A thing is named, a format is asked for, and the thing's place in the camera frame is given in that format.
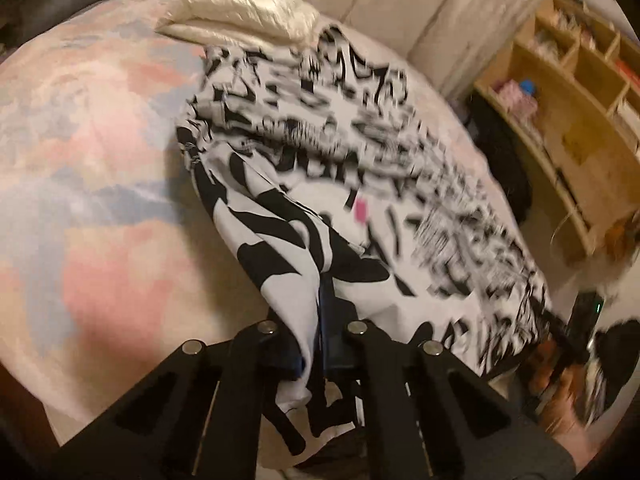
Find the person right hand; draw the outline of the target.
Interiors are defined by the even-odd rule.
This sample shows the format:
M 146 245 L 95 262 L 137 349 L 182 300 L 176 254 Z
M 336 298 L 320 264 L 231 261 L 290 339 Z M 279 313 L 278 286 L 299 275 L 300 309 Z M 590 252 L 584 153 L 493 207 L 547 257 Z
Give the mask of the person right hand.
M 552 378 L 555 365 L 560 362 L 560 347 L 551 338 L 541 341 L 520 368 L 525 392 L 542 403 L 535 408 L 541 428 L 560 436 L 585 426 L 576 413 L 576 402 L 584 393 L 585 367 L 570 364 L 559 378 Z

